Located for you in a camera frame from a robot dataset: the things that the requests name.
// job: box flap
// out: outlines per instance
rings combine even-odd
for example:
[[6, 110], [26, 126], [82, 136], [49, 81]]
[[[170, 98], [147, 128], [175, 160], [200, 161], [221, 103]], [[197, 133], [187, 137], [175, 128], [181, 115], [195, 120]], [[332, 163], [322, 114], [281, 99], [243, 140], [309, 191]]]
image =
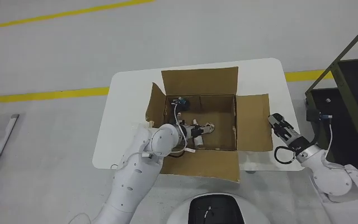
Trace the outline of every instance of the box flap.
[[240, 151], [265, 152], [273, 148], [269, 95], [237, 96], [237, 147]]
[[165, 102], [166, 96], [163, 94], [162, 90], [157, 86], [157, 84], [153, 83], [148, 108], [145, 112], [145, 120], [148, 122], [153, 121], [153, 127], [155, 128], [159, 128], [163, 124], [163, 113], [164, 107], [166, 105]]
[[161, 174], [204, 176], [238, 182], [240, 178], [237, 151], [196, 150], [180, 158], [166, 157]]
[[167, 95], [236, 95], [238, 67], [162, 71], [162, 77]]

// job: open cardboard box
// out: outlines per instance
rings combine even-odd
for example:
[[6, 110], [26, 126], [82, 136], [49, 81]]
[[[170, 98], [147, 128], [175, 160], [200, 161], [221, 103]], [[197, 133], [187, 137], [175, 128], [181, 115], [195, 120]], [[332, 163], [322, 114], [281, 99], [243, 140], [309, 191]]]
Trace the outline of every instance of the open cardboard box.
[[[187, 124], [211, 122], [204, 134], [205, 149], [166, 157], [161, 173], [205, 176], [239, 181], [238, 151], [271, 151], [269, 96], [237, 96], [238, 67], [162, 71], [166, 95], [153, 83], [146, 120], [158, 128], [173, 117], [170, 102], [179, 96], [190, 102], [182, 112]], [[188, 147], [194, 148], [189, 141]]]

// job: small object in box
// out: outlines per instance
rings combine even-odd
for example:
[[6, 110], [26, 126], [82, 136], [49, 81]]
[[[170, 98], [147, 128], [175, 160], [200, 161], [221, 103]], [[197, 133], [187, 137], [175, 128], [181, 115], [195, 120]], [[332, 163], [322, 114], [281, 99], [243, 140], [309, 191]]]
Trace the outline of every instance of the small object in box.
[[[192, 123], [198, 125], [196, 119], [194, 119]], [[202, 136], [198, 136], [194, 138], [194, 146], [195, 148], [202, 148], [204, 146], [204, 143], [202, 141]]]

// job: black cable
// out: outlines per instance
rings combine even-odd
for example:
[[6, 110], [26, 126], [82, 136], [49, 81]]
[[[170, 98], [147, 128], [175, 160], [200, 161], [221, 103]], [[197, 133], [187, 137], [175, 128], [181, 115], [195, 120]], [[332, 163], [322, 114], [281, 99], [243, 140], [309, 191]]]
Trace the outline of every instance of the black cable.
[[288, 165], [288, 164], [291, 164], [294, 160], [295, 160], [295, 156], [293, 157], [292, 160], [290, 161], [287, 161], [287, 162], [282, 162], [281, 160], [279, 160], [279, 158], [277, 158], [277, 152], [279, 149], [284, 149], [284, 150], [289, 150], [291, 152], [293, 152], [294, 150], [292, 148], [289, 148], [289, 147], [286, 147], [286, 146], [277, 146], [276, 149], [275, 149], [275, 153], [274, 153], [274, 157], [275, 157], [275, 160], [281, 164], [284, 164], [284, 165]]
[[173, 157], [173, 158], [179, 158], [179, 157], [182, 157], [184, 155], [184, 153], [185, 153], [185, 150], [178, 156], [174, 156], [174, 155], [170, 155], [170, 154], [168, 156]]

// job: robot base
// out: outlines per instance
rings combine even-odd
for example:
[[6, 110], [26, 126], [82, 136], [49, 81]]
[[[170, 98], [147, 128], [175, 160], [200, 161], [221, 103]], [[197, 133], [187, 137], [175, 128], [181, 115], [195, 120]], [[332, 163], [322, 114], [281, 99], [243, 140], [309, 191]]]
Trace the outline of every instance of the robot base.
[[228, 193], [199, 194], [182, 202], [167, 224], [270, 224], [267, 217], [240, 196]]

